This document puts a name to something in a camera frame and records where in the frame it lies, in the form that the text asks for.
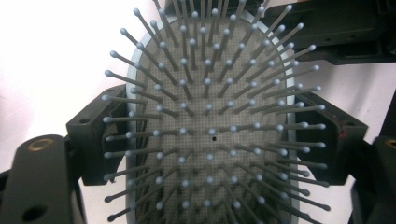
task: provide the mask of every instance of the screw hole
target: screw hole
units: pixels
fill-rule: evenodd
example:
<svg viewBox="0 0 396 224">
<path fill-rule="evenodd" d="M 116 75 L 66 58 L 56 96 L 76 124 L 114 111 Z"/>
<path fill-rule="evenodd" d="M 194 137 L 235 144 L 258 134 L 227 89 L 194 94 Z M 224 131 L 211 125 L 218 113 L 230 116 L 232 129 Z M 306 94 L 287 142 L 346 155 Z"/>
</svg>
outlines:
<svg viewBox="0 0 396 224">
<path fill-rule="evenodd" d="M 88 123 L 88 122 L 90 122 L 91 120 L 90 119 L 81 119 L 80 121 L 79 121 L 79 123 L 81 123 L 81 124 L 86 124 L 86 123 Z"/>
<path fill-rule="evenodd" d="M 45 205 L 36 205 L 34 207 L 29 208 L 26 212 L 22 215 L 22 220 L 24 222 L 31 222 L 38 220 L 47 212 L 47 206 Z"/>
</svg>

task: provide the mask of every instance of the brush head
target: brush head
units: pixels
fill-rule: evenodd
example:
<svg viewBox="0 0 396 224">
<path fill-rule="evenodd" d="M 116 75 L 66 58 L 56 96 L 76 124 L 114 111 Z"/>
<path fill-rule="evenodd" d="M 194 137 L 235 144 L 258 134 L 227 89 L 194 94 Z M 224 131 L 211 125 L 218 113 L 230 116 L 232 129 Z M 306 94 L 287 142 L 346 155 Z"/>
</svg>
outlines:
<svg viewBox="0 0 396 224">
<path fill-rule="evenodd" d="M 238 11 L 243 9 L 245 3 L 246 0 L 239 1 Z M 185 7 L 186 2 L 182 1 L 181 4 Z M 291 6 L 285 8 L 285 11 L 290 10 Z M 259 7 L 257 13 L 263 12 L 264 7 Z M 194 11 L 191 23 L 185 23 L 188 20 L 174 21 L 166 27 L 165 22 L 163 25 L 167 30 L 162 29 L 160 33 L 168 38 L 164 38 L 158 45 L 153 40 L 136 43 L 142 56 L 139 60 L 132 60 L 137 71 L 131 69 L 133 72 L 130 78 L 135 78 L 148 87 L 142 89 L 128 84 L 128 95 L 137 100 L 148 100 L 148 103 L 131 106 L 133 111 L 129 117 L 143 116 L 148 122 L 137 122 L 134 124 L 136 130 L 123 136 L 134 139 L 137 146 L 135 150 L 141 150 L 138 152 L 141 154 L 135 155 L 136 152 L 128 150 L 122 156 L 134 159 L 137 166 L 148 167 L 146 172 L 139 171 L 134 179 L 128 180 L 130 187 L 148 184 L 145 190 L 136 191 L 136 201 L 130 203 L 129 209 L 135 210 L 138 218 L 147 218 L 151 223 L 162 218 L 167 218 L 167 223 L 174 223 L 174 216 L 177 216 L 179 223 L 189 222 L 190 218 L 198 223 L 208 220 L 221 222 L 223 218 L 231 221 L 233 213 L 247 223 L 263 223 L 264 220 L 273 222 L 276 218 L 271 217 L 271 211 L 262 206 L 270 204 L 277 211 L 277 205 L 274 206 L 277 199 L 288 203 L 286 200 L 290 189 L 281 188 L 272 179 L 287 183 L 290 171 L 264 162 L 275 161 L 276 158 L 290 154 L 286 147 L 267 146 L 267 143 L 280 141 L 282 134 L 290 130 L 290 126 L 283 125 L 286 113 L 281 113 L 289 109 L 286 105 L 287 98 L 276 98 L 277 91 L 285 94 L 281 91 L 289 86 L 287 79 L 281 78 L 290 72 L 282 71 L 288 64 L 283 63 L 286 56 L 280 53 L 277 55 L 282 49 L 281 46 L 275 48 L 278 40 L 272 37 L 270 39 L 269 36 L 262 38 L 265 33 L 262 24 L 241 20 L 239 14 L 232 15 L 227 20 L 218 20 L 221 18 L 221 10 L 216 8 L 211 13 L 212 17 L 203 19 L 202 27 L 195 31 L 193 23 L 199 15 Z M 137 8 L 134 9 L 134 14 L 142 17 Z M 166 19 L 163 9 L 159 9 L 159 14 L 162 19 Z M 156 21 L 151 21 L 150 24 L 153 28 L 159 27 Z M 303 27 L 300 23 L 296 29 Z M 284 30 L 285 26 L 280 25 L 276 31 Z M 125 29 L 121 29 L 121 33 L 129 35 Z M 171 41 L 172 33 L 177 39 L 186 40 L 183 46 Z M 258 47 L 274 48 L 274 51 L 258 53 L 252 58 L 250 53 Z M 293 47 L 293 43 L 289 43 L 285 48 Z M 201 57 L 195 58 L 195 52 Z M 111 51 L 110 55 L 120 57 L 116 51 Z M 153 64 L 150 55 L 154 55 L 158 63 Z M 176 69 L 170 56 L 184 69 Z M 296 61 L 290 62 L 290 68 L 297 65 Z M 311 70 L 318 70 L 318 67 L 314 66 Z M 245 81 L 246 77 L 257 71 L 260 71 L 257 76 Z M 262 77 L 270 77 L 276 71 L 282 72 L 262 81 Z M 152 77 L 158 78 L 162 84 L 154 82 Z M 297 84 L 291 91 L 302 87 Z M 263 91 L 254 97 L 248 97 L 249 93 L 257 90 Z M 268 93 L 273 96 L 262 99 Z M 262 111 L 252 114 L 249 112 L 250 107 L 261 107 Z M 110 121 L 111 118 L 104 120 L 105 123 Z M 306 122 L 297 126 L 294 128 L 313 128 Z M 322 130 L 325 126 L 317 125 L 315 128 Z M 122 137 L 109 136 L 106 140 L 116 138 Z M 310 148 L 301 147 L 300 150 L 307 153 Z M 105 157 L 110 159 L 116 155 L 119 154 L 107 153 Z M 245 166 L 236 166 L 238 162 Z M 114 175 L 106 175 L 105 179 L 110 177 L 114 178 Z M 301 190 L 301 193 L 308 194 L 309 191 Z M 161 212 L 148 215 L 146 207 Z M 175 209 L 179 207 L 182 211 L 176 211 L 175 214 Z M 285 212 L 277 212 L 283 218 Z"/>
</svg>

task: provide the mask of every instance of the white background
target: white background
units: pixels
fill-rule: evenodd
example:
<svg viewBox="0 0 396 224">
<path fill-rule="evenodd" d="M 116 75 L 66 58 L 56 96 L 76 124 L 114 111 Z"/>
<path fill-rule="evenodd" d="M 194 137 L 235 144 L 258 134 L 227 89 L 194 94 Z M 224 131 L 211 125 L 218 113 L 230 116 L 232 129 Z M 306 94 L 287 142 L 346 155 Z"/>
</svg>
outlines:
<svg viewBox="0 0 396 224">
<path fill-rule="evenodd" d="M 147 21 L 159 18 L 151 0 L 0 2 L 0 172 L 11 167 L 22 142 L 49 133 L 65 136 L 67 121 L 100 92 L 121 84 L 105 77 L 104 71 L 126 75 L 128 66 L 109 52 L 114 49 L 128 58 L 134 51 L 120 34 L 121 27 L 137 40 L 145 33 L 134 7 Z M 321 85 L 319 95 L 370 126 L 366 141 L 372 142 L 395 91 L 395 64 L 315 63 L 320 72 L 297 81 L 306 87 Z M 298 69 L 312 64 L 301 63 Z M 122 188 L 122 181 L 83 188 L 89 223 L 106 223 L 108 215 L 124 208 L 123 200 L 103 201 Z M 329 204 L 332 211 L 312 206 L 304 211 L 325 223 L 347 223 L 348 191 L 349 187 L 313 189 L 312 197 Z"/>
</svg>

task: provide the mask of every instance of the paddle brush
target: paddle brush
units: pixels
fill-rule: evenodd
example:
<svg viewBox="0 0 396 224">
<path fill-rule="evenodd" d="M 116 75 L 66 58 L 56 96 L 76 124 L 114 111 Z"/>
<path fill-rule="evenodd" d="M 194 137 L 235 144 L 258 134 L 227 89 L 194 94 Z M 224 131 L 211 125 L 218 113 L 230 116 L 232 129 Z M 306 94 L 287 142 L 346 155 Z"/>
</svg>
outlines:
<svg viewBox="0 0 396 224">
<path fill-rule="evenodd" d="M 108 221 L 131 215 L 131 223 L 290 223 L 291 215 L 318 223 L 299 211 L 298 202 L 326 211 L 330 207 L 305 196 L 298 182 L 328 187 L 308 179 L 304 165 L 326 169 L 323 163 L 300 161 L 296 152 L 309 153 L 325 145 L 296 142 L 296 130 L 323 132 L 324 124 L 294 122 L 294 114 L 325 109 L 323 105 L 294 103 L 294 95 L 320 91 L 304 88 L 293 78 L 296 58 L 288 40 L 303 24 L 284 37 L 280 24 L 291 10 L 270 26 L 244 11 L 246 0 L 229 8 L 228 0 L 173 1 L 176 16 L 158 9 L 161 21 L 147 22 L 138 8 L 134 15 L 148 34 L 139 42 L 121 29 L 136 46 L 134 56 L 110 55 L 130 65 L 128 77 L 105 71 L 127 82 L 129 111 L 105 123 L 129 122 L 130 131 L 110 135 L 107 141 L 127 140 L 131 149 L 107 152 L 107 159 L 126 157 L 126 170 L 104 176 L 105 181 L 126 175 L 127 189 L 105 198 L 106 203 L 127 196 L 127 207 Z"/>
</svg>

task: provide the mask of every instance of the perforated pad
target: perforated pad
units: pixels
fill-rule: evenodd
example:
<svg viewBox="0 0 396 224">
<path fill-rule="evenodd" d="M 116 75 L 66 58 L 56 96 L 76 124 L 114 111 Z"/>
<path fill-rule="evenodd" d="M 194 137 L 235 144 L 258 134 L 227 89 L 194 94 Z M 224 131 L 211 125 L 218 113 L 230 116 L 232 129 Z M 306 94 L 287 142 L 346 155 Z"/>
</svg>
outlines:
<svg viewBox="0 0 396 224">
<path fill-rule="evenodd" d="M 162 62 L 166 64 L 167 69 L 170 71 L 172 76 L 178 82 L 182 78 L 186 79 L 185 72 L 183 70 L 182 65 L 180 64 L 180 59 L 182 58 L 182 43 L 181 43 L 182 35 L 178 29 L 178 24 L 176 21 L 173 22 L 171 25 L 172 25 L 172 29 L 176 34 L 180 46 L 178 48 L 175 47 L 170 37 L 166 38 L 165 41 L 167 43 L 169 50 L 172 53 L 172 56 L 177 62 L 177 65 L 179 66 L 178 71 L 175 71 L 173 69 L 169 60 L 166 58 L 163 50 L 160 49 L 155 44 L 154 41 L 152 40 L 149 41 L 148 45 L 146 46 L 146 49 L 149 52 L 151 52 L 153 55 L 155 55 L 158 62 Z M 148 154 L 145 164 L 148 164 L 151 167 L 163 167 L 164 170 L 162 174 L 166 174 L 168 170 L 178 165 L 178 158 L 181 155 L 184 155 L 187 150 L 192 148 L 193 153 L 188 157 L 187 162 L 185 164 L 180 164 L 180 169 L 178 172 L 175 172 L 166 178 L 166 180 L 164 181 L 164 187 L 157 194 L 154 194 L 154 196 L 151 197 L 151 202 L 147 203 L 148 207 L 140 207 L 137 210 L 136 213 L 137 219 L 143 216 L 148 209 L 155 206 L 156 203 L 162 199 L 163 195 L 167 194 L 170 188 L 172 188 L 176 183 L 181 184 L 181 181 L 186 178 L 187 172 L 190 170 L 189 169 L 190 167 L 194 167 L 196 169 L 196 172 L 194 173 L 193 178 L 191 180 L 192 184 L 195 186 L 195 190 L 191 196 L 191 203 L 195 203 L 196 210 L 195 210 L 194 218 L 196 220 L 196 223 L 207 222 L 207 216 L 209 210 L 212 210 L 210 213 L 212 214 L 213 220 L 215 222 L 219 222 L 221 221 L 221 218 L 225 217 L 226 214 L 225 208 L 224 206 L 222 206 L 220 201 L 224 200 L 227 203 L 232 203 L 232 200 L 230 195 L 227 194 L 224 187 L 220 184 L 220 181 L 224 181 L 224 183 L 231 186 L 233 189 L 233 194 L 237 197 L 240 197 L 242 200 L 244 200 L 244 202 L 248 204 L 256 204 L 255 202 L 253 202 L 256 199 L 250 193 L 244 190 L 242 187 L 236 186 L 235 188 L 233 188 L 230 181 L 230 177 L 227 176 L 225 172 L 219 168 L 219 166 L 222 163 L 224 163 L 227 167 L 230 168 L 231 173 L 233 175 L 237 175 L 239 177 L 239 180 L 241 182 L 249 183 L 250 179 L 253 176 L 248 174 L 244 170 L 235 167 L 233 164 L 236 161 L 241 161 L 245 165 L 249 166 L 249 163 L 251 161 L 263 161 L 264 159 L 275 160 L 277 155 L 273 152 L 262 151 L 262 154 L 257 156 L 251 152 L 237 150 L 238 154 L 235 158 L 233 158 L 230 156 L 229 153 L 220 150 L 218 146 L 220 144 L 224 144 L 227 147 L 233 147 L 236 144 L 240 144 L 242 146 L 249 146 L 251 144 L 265 145 L 265 143 L 273 143 L 276 140 L 278 140 L 280 137 L 280 133 L 277 133 L 275 131 L 254 131 L 254 132 L 242 131 L 238 133 L 230 133 L 230 132 L 218 133 L 216 135 L 216 141 L 213 141 L 212 136 L 207 134 L 209 128 L 218 129 L 220 127 L 230 127 L 231 125 L 252 124 L 257 121 L 260 122 L 262 125 L 285 123 L 284 115 L 275 115 L 275 114 L 264 115 L 263 113 L 256 113 L 252 115 L 248 112 L 248 109 L 244 110 L 238 115 L 235 115 L 232 109 L 228 109 L 223 115 L 217 114 L 217 112 L 226 105 L 226 102 L 228 100 L 232 100 L 232 95 L 234 93 L 244 89 L 248 85 L 248 83 L 246 82 L 246 77 L 249 77 L 254 72 L 256 72 L 258 68 L 262 65 L 262 62 L 264 62 L 268 56 L 274 54 L 274 52 L 271 52 L 271 54 L 266 54 L 264 51 L 257 58 L 258 64 L 254 65 L 251 69 L 249 69 L 248 72 L 239 80 L 238 83 L 235 83 L 232 86 L 230 86 L 230 88 L 226 91 L 226 93 L 222 98 L 217 97 L 217 94 L 224 86 L 226 78 L 236 77 L 237 74 L 239 74 L 239 72 L 251 59 L 250 52 L 256 49 L 260 45 L 260 42 L 262 41 L 262 31 L 258 30 L 250 38 L 245 49 L 242 51 L 242 54 L 235 63 L 233 69 L 227 72 L 225 78 L 221 83 L 218 83 L 216 81 L 216 78 L 218 77 L 222 68 L 224 67 L 225 60 L 231 59 L 233 57 L 233 55 L 237 50 L 239 42 L 244 37 L 249 26 L 250 23 L 246 21 L 239 21 L 237 23 L 237 26 L 233 33 L 233 37 L 232 39 L 230 39 L 227 48 L 224 50 L 221 60 L 216 61 L 214 71 L 209 73 L 209 78 L 212 79 L 212 85 L 209 88 L 208 99 L 203 98 L 204 89 L 205 89 L 205 86 L 203 84 L 205 66 L 204 66 L 204 62 L 201 60 L 201 36 L 199 35 L 199 32 L 198 32 L 198 40 L 197 40 L 198 48 L 196 51 L 196 64 L 198 68 L 196 70 L 192 70 L 191 57 L 189 58 L 189 68 L 190 68 L 191 76 L 194 80 L 194 83 L 189 84 L 188 86 L 193 96 L 192 100 L 188 100 L 183 89 L 178 84 L 174 86 L 172 82 L 167 78 L 165 73 L 160 72 L 159 69 L 152 63 L 152 61 L 147 56 L 143 55 L 141 57 L 140 63 L 145 68 L 147 68 L 152 75 L 154 75 L 156 78 L 158 78 L 163 82 L 163 88 L 179 97 L 179 100 L 175 102 L 172 101 L 166 95 L 158 91 L 155 91 L 154 90 L 155 83 L 152 80 L 149 80 L 141 71 L 137 72 L 137 80 L 148 84 L 148 87 L 145 89 L 146 92 L 163 97 L 163 103 L 162 103 L 163 107 L 179 113 L 179 117 L 177 117 L 176 119 L 166 114 L 163 114 L 164 115 L 163 120 L 151 119 L 148 122 L 146 131 L 152 132 L 153 130 L 156 129 L 165 130 L 165 131 L 179 130 L 181 127 L 185 127 L 189 130 L 193 130 L 194 134 L 150 137 L 146 148 L 162 148 L 163 151 L 170 150 L 174 147 L 180 148 L 180 151 L 178 153 L 170 154 L 161 161 L 157 160 L 156 153 Z M 210 23 L 207 22 L 206 23 L 207 33 L 209 33 L 209 28 L 210 28 Z M 224 22 L 219 26 L 220 32 L 218 34 L 215 34 L 215 36 L 213 37 L 213 43 L 220 43 L 222 39 L 222 31 L 225 28 L 228 28 L 228 20 L 227 22 Z M 166 37 L 165 30 L 161 30 L 161 34 L 162 36 Z M 206 51 L 206 58 L 210 59 L 213 54 L 213 48 L 206 46 L 205 51 Z M 189 55 L 191 54 L 190 47 L 188 47 L 188 53 Z M 259 83 L 259 86 L 256 89 L 253 89 L 252 91 L 255 91 L 258 88 L 267 85 L 273 81 L 273 79 L 271 79 L 265 83 L 261 83 L 260 77 L 265 77 L 266 75 L 271 74 L 274 71 L 282 68 L 283 66 L 279 66 L 274 69 L 272 68 L 267 69 L 267 71 L 265 71 L 259 77 L 255 78 L 255 81 Z M 286 84 L 284 82 L 281 82 L 279 86 L 273 87 L 267 90 L 266 92 L 283 89 L 285 88 L 285 85 Z M 144 97 L 138 95 L 136 95 L 136 98 L 145 99 Z M 255 97 L 255 100 L 257 101 L 257 104 L 254 107 L 258 107 L 261 105 L 268 105 L 276 101 L 276 99 L 273 98 L 263 100 L 262 95 L 257 95 Z M 190 117 L 187 112 L 185 112 L 180 108 L 181 102 L 185 102 L 188 104 L 189 108 L 195 113 L 195 117 Z M 240 96 L 238 99 L 234 100 L 235 103 L 234 108 L 244 105 L 247 102 L 248 102 L 248 98 L 247 98 L 247 94 L 245 93 L 242 96 Z M 210 112 L 209 116 L 204 116 L 206 104 L 213 104 L 213 110 Z M 156 111 L 157 105 L 158 103 L 152 100 L 148 100 L 148 104 L 144 112 L 148 114 L 158 114 L 158 112 Z M 206 147 L 210 148 L 209 151 L 213 152 L 215 156 L 215 159 L 213 161 L 208 161 L 206 159 L 206 152 L 207 152 L 207 150 L 205 150 Z M 215 179 L 215 183 L 213 185 L 206 184 L 206 178 L 208 176 L 206 170 L 207 164 L 209 164 L 209 166 L 211 167 L 211 172 L 212 172 L 211 175 L 214 176 Z M 256 173 L 262 173 L 262 170 L 255 167 L 253 167 L 252 170 L 255 171 Z M 155 187 L 156 185 L 155 178 L 159 175 L 160 173 L 158 173 L 157 175 L 152 175 L 151 177 L 147 178 L 145 182 L 152 183 L 152 186 Z M 251 187 L 255 189 L 255 191 L 258 192 L 258 194 L 261 194 L 261 192 L 265 192 L 265 189 L 258 188 L 257 185 L 252 185 Z M 182 187 L 180 187 L 178 191 L 175 191 L 172 197 L 166 202 L 165 207 L 163 209 L 163 213 L 162 214 L 153 213 L 151 215 L 151 219 L 149 223 L 156 223 L 156 220 L 158 221 L 158 219 L 163 216 L 170 217 L 171 215 L 174 214 L 172 213 L 172 211 L 175 208 L 177 208 L 177 214 L 174 215 L 174 219 L 169 223 L 177 223 L 177 222 L 185 223 L 186 215 L 188 214 L 188 209 L 184 210 L 180 205 L 175 205 L 175 204 L 181 204 L 181 202 L 187 200 L 188 191 L 189 191 L 188 189 L 184 189 Z M 140 195 L 138 195 L 137 198 L 142 197 L 144 193 L 146 192 L 141 191 L 139 193 Z M 204 207 L 204 200 L 206 199 L 210 199 L 212 205 L 214 206 L 211 206 L 209 208 Z"/>
</svg>

